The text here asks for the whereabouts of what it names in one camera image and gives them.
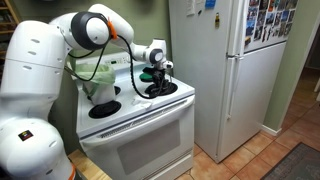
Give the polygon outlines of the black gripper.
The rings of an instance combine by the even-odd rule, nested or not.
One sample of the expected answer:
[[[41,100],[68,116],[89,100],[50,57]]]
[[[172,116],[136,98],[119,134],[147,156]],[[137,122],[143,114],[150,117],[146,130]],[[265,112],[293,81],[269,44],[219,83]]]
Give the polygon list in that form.
[[[156,86],[156,88],[154,88],[154,96],[155,97],[158,96],[160,88],[162,88],[160,92],[160,96],[165,96],[168,90],[168,87],[165,86],[166,85],[165,71],[155,69],[152,75],[152,78],[153,78],[153,83]]]

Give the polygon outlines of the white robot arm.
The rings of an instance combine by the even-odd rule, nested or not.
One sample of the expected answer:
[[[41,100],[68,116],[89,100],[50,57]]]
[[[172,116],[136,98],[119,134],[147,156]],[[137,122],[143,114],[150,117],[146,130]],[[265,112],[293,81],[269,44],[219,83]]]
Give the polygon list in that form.
[[[48,114],[58,98],[65,59],[73,50],[99,50],[112,43],[136,60],[166,67],[166,42],[133,42],[134,31],[102,4],[61,15],[49,23],[18,24],[7,49],[1,80],[0,167],[13,180],[73,180],[58,130]]]

